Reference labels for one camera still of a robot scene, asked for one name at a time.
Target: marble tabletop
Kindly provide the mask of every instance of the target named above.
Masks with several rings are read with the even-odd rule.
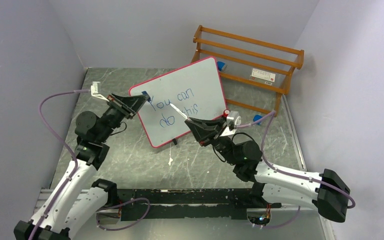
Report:
[[[89,68],[83,83],[83,89],[90,88],[94,81],[101,82],[104,96],[114,93],[128,96],[132,85],[169,72],[166,68]],[[223,89],[227,98],[245,102],[256,107],[273,109],[274,93],[252,86],[223,79]],[[90,94],[81,94],[75,106],[66,141],[76,146],[76,117],[83,111],[92,111],[101,116],[107,109],[105,101],[92,98]],[[239,111],[242,123],[251,122],[255,114],[249,109],[228,105],[230,110]],[[117,184],[126,189],[188,189],[188,188],[250,188],[251,182],[242,182],[232,172],[233,166],[221,162],[210,146],[201,147],[191,133],[178,139],[178,145],[169,143],[153,148],[137,116],[125,120],[126,131],[111,136],[106,144],[110,147],[108,155],[97,174],[88,181],[84,189],[99,178]],[[241,131],[250,134],[258,143],[262,139],[266,122],[245,128]],[[238,135],[235,142],[245,141]],[[301,169],[296,155],[293,133],[285,105],[280,105],[277,117],[273,120],[266,137],[264,154],[268,160],[292,169]],[[58,162],[51,188],[60,181],[70,161],[70,154],[63,149]]]

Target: floor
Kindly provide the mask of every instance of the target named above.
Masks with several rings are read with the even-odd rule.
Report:
[[[156,68],[89,68],[83,89],[90,88],[94,81],[100,81],[104,96],[109,93],[127,96],[129,88],[137,83],[169,72],[171,69]],[[274,93],[223,80],[227,98],[239,100],[256,107],[270,109],[274,106]],[[264,154],[269,161],[281,166],[300,169],[293,134],[288,125],[288,117],[281,104],[278,116],[269,129]],[[229,105],[229,109],[239,111],[242,123],[251,122],[255,111]],[[76,146],[75,121],[79,113],[92,111],[98,116],[107,109],[106,102],[81,94],[72,115],[66,141]],[[233,166],[220,162],[211,147],[201,147],[189,133],[178,140],[178,145],[167,144],[160,148],[151,147],[139,118],[127,120],[127,130],[110,137],[107,141],[109,153],[93,179],[84,186],[88,189],[92,182],[104,178],[117,183],[118,188],[128,189],[187,189],[187,188],[249,188],[250,182],[242,182],[232,172]],[[258,143],[261,141],[265,123],[245,128]],[[235,142],[245,141],[238,135]],[[67,169],[70,161],[64,149],[57,165],[51,188],[54,188]]]

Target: white label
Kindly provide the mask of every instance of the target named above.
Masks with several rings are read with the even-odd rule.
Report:
[[[276,78],[276,74],[268,72],[268,71],[263,71],[257,68],[252,69],[251,76],[259,79],[263,79],[266,81],[274,82]]]

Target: white bracket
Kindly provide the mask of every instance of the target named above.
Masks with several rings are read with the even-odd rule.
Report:
[[[100,94],[100,90],[101,90],[101,82],[100,81],[92,82],[92,85],[90,86],[90,94],[92,95],[92,97],[109,102],[110,100],[108,100],[106,97]]]

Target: gray wall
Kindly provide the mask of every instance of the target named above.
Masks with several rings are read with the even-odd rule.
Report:
[[[49,0],[87,67],[177,68],[199,25],[293,47],[319,0]]]
[[[357,202],[338,240],[384,240],[384,0],[321,0],[296,48],[288,102],[308,168],[336,170]]]
[[[78,89],[85,70],[47,0],[0,1],[0,239],[14,239],[49,186],[62,146],[45,129],[39,102]],[[50,100],[45,117],[67,133],[77,96]]]

